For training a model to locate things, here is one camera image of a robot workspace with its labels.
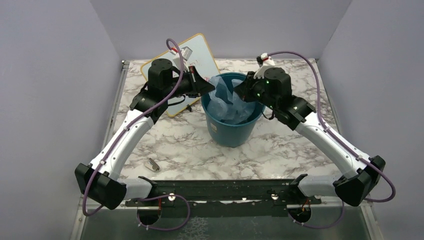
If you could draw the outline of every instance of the marble tabletop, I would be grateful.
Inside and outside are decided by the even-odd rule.
[[[274,60],[291,76],[293,94],[316,106],[317,87],[308,65],[300,59]],[[146,60],[129,65],[114,132],[122,124],[133,97],[146,82],[140,67]],[[311,62],[318,71],[316,61]],[[255,71],[255,60],[216,59],[221,73]],[[333,113],[321,88],[324,119],[336,129]],[[145,167],[148,158],[159,166],[159,172]],[[338,172],[336,166],[309,140],[276,119],[263,116],[243,145],[230,148],[215,143],[209,135],[200,100],[175,117],[164,113],[135,147],[121,172],[121,179],[144,176],[152,180],[238,180],[296,178],[300,174],[328,175]]]

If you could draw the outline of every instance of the sticker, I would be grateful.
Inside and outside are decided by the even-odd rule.
[[[212,130],[216,133],[217,132],[217,126],[213,125],[212,122],[210,123],[210,127]]]

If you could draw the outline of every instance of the plastic bag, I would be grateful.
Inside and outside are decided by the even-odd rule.
[[[207,112],[216,120],[226,124],[237,125],[246,122],[255,110],[255,102],[244,102],[237,94],[232,94],[220,76],[214,76],[209,83],[215,90],[209,93],[210,102]],[[240,79],[233,79],[232,86],[242,83]]]

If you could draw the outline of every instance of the wall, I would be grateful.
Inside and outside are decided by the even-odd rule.
[[[424,235],[424,1],[353,0],[318,62],[342,134],[386,160],[396,198],[375,206],[386,239]],[[382,180],[372,192],[389,195]]]
[[[0,35],[0,239],[69,239],[120,58],[88,0],[2,0]]]
[[[91,0],[119,55],[151,59],[203,33],[216,58],[292,50],[319,58],[351,0]]]

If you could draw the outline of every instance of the blue trash can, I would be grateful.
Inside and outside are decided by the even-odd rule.
[[[244,81],[246,78],[245,74],[238,72],[227,72],[219,74],[218,76],[222,77],[231,93],[234,91],[231,81],[233,79],[240,79]],[[209,97],[209,94],[201,97],[201,105],[206,115],[207,130],[209,131],[212,139],[224,147],[235,148],[246,142],[255,127],[256,121],[261,117],[261,114],[265,109],[264,105],[257,102],[252,115],[247,119],[246,123],[238,125],[226,124],[216,120],[208,113],[207,108],[210,101],[211,97]]]

